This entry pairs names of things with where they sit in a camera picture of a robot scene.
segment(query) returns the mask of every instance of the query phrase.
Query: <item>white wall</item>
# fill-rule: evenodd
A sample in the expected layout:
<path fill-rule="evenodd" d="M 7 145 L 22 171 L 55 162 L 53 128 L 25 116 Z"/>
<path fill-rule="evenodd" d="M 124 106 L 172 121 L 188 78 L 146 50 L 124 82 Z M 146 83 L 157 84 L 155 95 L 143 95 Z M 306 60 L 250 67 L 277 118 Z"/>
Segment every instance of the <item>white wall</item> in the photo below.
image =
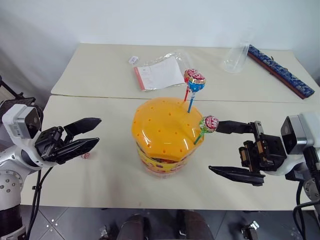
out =
<path fill-rule="evenodd" d="M 319 16 L 319 0 L 0 0 L 0 74 L 45 103 L 78 42 L 228 47 L 252 27 L 316 79 Z"/>

